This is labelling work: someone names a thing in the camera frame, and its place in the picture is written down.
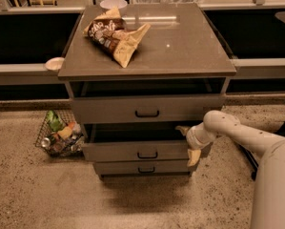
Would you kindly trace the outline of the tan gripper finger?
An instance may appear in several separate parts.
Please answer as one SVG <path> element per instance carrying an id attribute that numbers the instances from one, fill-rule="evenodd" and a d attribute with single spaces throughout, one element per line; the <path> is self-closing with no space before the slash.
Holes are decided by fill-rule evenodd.
<path id="1" fill-rule="evenodd" d="M 175 129 L 179 131 L 183 136 L 187 135 L 187 132 L 191 129 L 190 126 L 176 126 Z"/>
<path id="2" fill-rule="evenodd" d="M 191 149 L 189 149 L 188 150 L 189 160 L 188 160 L 187 166 L 188 167 L 193 167 L 198 162 L 198 160 L 200 159 L 200 156 L 201 156 L 201 151 L 200 150 L 191 150 Z"/>

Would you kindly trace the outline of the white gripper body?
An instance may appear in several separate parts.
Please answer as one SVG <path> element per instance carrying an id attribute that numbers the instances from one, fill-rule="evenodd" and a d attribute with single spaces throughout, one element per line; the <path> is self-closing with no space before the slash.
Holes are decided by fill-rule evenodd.
<path id="1" fill-rule="evenodd" d="M 216 134 L 208 131 L 205 125 L 200 123 L 189 129 L 186 140 L 192 150 L 201 150 L 216 140 Z"/>

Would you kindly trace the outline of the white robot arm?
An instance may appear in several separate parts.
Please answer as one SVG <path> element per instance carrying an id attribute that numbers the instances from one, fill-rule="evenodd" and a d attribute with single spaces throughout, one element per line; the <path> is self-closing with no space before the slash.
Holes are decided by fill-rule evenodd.
<path id="1" fill-rule="evenodd" d="M 209 111 L 202 123 L 176 129 L 186 137 L 190 166 L 200 159 L 203 148 L 222 135 L 257 154 L 250 229 L 285 229 L 285 136 L 243 125 L 236 116 L 221 111 Z"/>

